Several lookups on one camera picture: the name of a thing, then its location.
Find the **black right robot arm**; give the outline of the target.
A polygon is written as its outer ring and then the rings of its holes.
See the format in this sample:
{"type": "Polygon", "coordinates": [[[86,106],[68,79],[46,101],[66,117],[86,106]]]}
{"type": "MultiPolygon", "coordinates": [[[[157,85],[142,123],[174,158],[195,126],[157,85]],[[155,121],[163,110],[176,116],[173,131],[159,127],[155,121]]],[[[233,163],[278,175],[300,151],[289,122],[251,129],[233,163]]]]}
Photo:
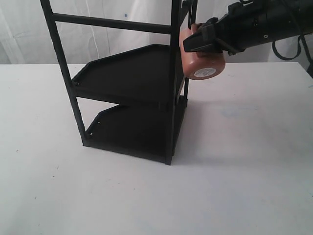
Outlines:
{"type": "Polygon", "coordinates": [[[220,19],[211,18],[183,40],[185,52],[228,52],[313,31],[311,0],[248,0],[228,6],[220,19]]]}

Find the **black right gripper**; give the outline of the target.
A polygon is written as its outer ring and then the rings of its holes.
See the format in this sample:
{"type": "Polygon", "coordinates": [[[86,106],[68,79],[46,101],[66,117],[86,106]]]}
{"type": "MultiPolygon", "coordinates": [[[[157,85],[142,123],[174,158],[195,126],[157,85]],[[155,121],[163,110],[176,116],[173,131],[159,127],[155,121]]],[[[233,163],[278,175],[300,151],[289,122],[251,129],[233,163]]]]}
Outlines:
{"type": "Polygon", "coordinates": [[[183,40],[185,52],[221,53],[227,51],[234,55],[243,52],[249,46],[244,42],[248,33],[257,22],[255,3],[232,3],[227,12],[212,17],[199,26],[201,34],[193,34],[183,40]]]}

